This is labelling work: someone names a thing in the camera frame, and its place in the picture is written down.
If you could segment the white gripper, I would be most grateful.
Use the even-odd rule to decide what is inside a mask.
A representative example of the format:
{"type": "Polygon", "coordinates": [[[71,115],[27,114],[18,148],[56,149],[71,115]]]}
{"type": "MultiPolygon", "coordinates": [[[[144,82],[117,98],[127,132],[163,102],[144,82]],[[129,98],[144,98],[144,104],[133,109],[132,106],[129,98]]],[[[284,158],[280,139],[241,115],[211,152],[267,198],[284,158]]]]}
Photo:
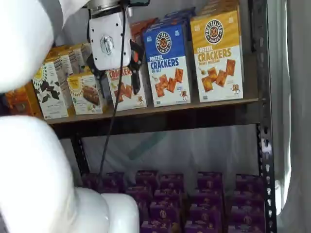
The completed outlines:
{"type": "Polygon", "coordinates": [[[99,81],[104,98],[104,71],[128,66],[131,75],[133,93],[140,91],[139,70],[144,58],[144,47],[132,40],[128,14],[122,11],[108,16],[91,19],[89,22],[92,54],[86,63],[99,81]]]}

